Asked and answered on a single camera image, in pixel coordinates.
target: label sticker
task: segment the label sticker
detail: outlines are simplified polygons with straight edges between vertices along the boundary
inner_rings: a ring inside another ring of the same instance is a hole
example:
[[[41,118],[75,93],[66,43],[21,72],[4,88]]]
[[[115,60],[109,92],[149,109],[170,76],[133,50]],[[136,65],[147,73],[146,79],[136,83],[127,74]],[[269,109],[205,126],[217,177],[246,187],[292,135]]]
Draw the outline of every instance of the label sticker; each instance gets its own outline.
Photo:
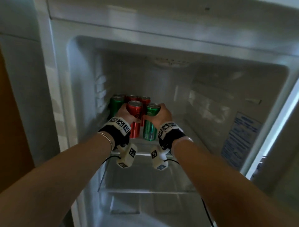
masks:
[[[240,170],[261,128],[261,123],[237,112],[221,156],[236,170]]]

